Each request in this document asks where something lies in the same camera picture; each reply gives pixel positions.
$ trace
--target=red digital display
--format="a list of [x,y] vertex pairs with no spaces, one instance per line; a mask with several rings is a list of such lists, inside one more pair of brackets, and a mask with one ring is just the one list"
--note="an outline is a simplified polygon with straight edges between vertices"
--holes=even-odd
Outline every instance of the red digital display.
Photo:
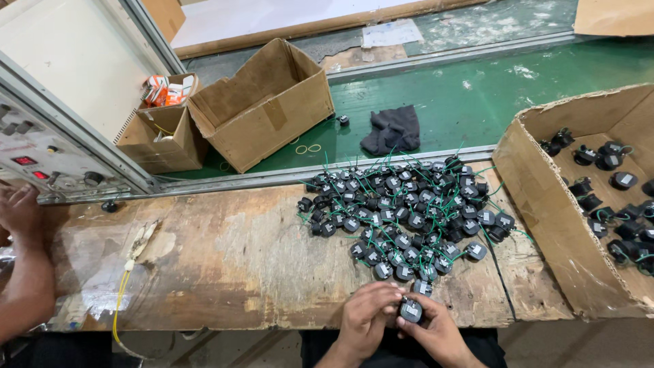
[[27,156],[14,157],[14,158],[11,159],[11,161],[19,164],[20,166],[28,166],[28,165],[38,164],[38,162],[32,160],[31,158],[29,158]]
[[38,177],[39,179],[48,179],[50,177],[48,174],[40,171],[35,171],[33,172],[33,174],[35,177]]

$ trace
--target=yellow wire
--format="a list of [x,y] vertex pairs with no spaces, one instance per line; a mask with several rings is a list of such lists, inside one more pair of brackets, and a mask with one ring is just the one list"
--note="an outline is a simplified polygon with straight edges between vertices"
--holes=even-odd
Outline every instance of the yellow wire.
[[159,130],[161,130],[161,131],[164,132],[164,133],[168,133],[168,134],[170,134],[171,136],[174,136],[174,135],[175,135],[175,133],[171,133],[171,132],[167,131],[166,129],[163,129],[161,126],[158,126],[157,124],[155,124],[154,126],[156,126],[157,128],[159,128]]
[[118,331],[116,330],[116,323],[118,322],[118,308],[120,308],[120,302],[122,301],[123,294],[125,293],[125,288],[127,286],[127,281],[129,280],[129,271],[123,273],[123,278],[120,281],[120,287],[118,288],[118,301],[116,302],[116,312],[114,313],[114,325],[111,329],[111,332],[114,335],[114,340],[120,344],[120,339],[118,338]]

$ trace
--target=control panel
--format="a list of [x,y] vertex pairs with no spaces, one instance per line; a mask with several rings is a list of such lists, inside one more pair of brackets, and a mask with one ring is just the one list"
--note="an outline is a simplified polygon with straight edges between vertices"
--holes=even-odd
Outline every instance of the control panel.
[[108,169],[2,94],[0,167],[42,192],[66,194],[121,184]]

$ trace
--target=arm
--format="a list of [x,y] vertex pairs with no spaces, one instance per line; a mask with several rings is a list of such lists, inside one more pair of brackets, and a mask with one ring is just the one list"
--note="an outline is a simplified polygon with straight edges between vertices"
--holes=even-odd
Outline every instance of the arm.
[[0,299],[0,343],[47,322],[54,310],[54,268],[43,246],[39,192],[0,188],[0,226],[11,234],[14,270]]
[[397,284],[374,282],[357,290],[343,307],[338,339],[315,368],[354,368],[375,353],[386,327],[386,315],[397,314],[391,306],[402,298]]
[[443,368],[486,368],[463,341],[444,305],[417,293],[407,294],[407,297],[420,303],[427,326],[424,328],[398,317],[396,322],[402,329],[401,337],[413,337]]

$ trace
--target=green conveyor belt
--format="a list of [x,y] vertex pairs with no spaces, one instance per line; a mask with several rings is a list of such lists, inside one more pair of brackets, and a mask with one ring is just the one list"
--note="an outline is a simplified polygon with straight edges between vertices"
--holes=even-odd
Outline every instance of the green conveyor belt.
[[[370,132],[370,111],[413,104],[421,125],[421,147],[412,153],[492,145],[514,115],[527,107],[568,96],[629,84],[654,82],[654,37],[604,39],[555,46],[512,56],[441,65],[393,75],[333,84],[338,115],[350,116],[341,129],[334,120],[317,124],[248,173],[371,158],[359,146]],[[319,152],[297,155],[298,145],[319,144]],[[225,160],[213,148],[204,168],[166,174],[203,179],[223,172]]]

